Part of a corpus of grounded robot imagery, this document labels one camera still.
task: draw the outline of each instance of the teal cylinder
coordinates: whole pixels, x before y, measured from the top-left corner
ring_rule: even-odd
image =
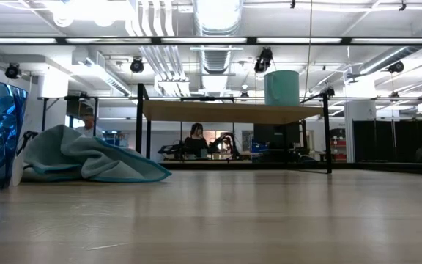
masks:
[[[299,73],[277,70],[264,75],[264,104],[267,106],[299,105]]]

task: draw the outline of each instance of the teal blanket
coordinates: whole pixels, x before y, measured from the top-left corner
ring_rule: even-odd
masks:
[[[58,125],[39,134],[24,150],[22,180],[92,180],[109,183],[146,183],[171,173],[134,150]]]

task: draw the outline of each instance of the ceiling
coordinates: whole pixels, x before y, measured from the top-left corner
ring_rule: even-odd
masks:
[[[44,8],[44,1],[23,0],[0,1],[0,36],[128,36],[125,22],[118,20],[109,27],[97,26],[93,21],[74,21],[70,26],[61,28],[53,23],[50,10],[27,10]],[[122,10],[129,0],[115,0],[109,3],[116,10]],[[290,1],[282,0],[247,0],[244,1],[243,14],[240,21],[239,34],[242,36],[308,36],[310,29],[314,36],[373,36],[373,37],[409,37],[422,29],[422,0],[405,1],[407,8],[398,11],[400,0],[380,1],[375,8],[384,11],[365,12],[362,9],[373,7],[376,0],[329,1],[314,0],[314,10],[310,11],[309,0],[297,0],[294,9],[289,8]],[[195,35],[191,0],[174,0],[173,27],[178,36]],[[231,77],[227,82],[226,94],[239,95],[242,85],[248,86],[250,96],[263,96],[263,81],[256,78],[253,71],[255,58],[262,47],[243,46],[235,51],[231,59]],[[72,63],[75,47],[23,47],[0,46],[2,54],[39,54],[44,55],[72,72],[82,81],[71,81],[70,89],[82,89],[91,94],[109,94],[110,87],[98,76],[82,71],[80,65]],[[154,84],[155,73],[144,60],[143,73],[133,74],[129,70],[135,56],[141,56],[137,46],[90,46],[90,54],[100,52],[106,58],[108,68],[127,85],[137,83]],[[306,46],[274,46],[272,47],[274,62],[272,70],[295,70],[300,73],[300,94],[311,94],[322,87],[317,84],[346,65],[356,65],[381,54],[389,47],[309,47]],[[199,55],[191,51],[189,46],[179,46],[179,55],[190,79],[190,91],[196,92],[201,87]],[[307,62],[310,62],[307,74]],[[389,95],[392,89],[422,82],[422,50],[402,60],[405,71],[401,74],[378,72],[371,75],[375,78],[376,93]],[[332,83],[338,95],[344,90],[343,81]],[[422,95],[420,89],[411,90],[405,96]]]

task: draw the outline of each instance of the wooden floor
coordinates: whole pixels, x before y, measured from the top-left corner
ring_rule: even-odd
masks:
[[[422,263],[422,176],[174,172],[0,192],[0,264]]]

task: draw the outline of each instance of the woman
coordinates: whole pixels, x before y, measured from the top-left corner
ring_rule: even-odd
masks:
[[[194,154],[197,158],[206,158],[201,156],[201,150],[207,150],[208,144],[203,138],[203,125],[195,123],[191,126],[190,136],[185,139],[185,152]]]

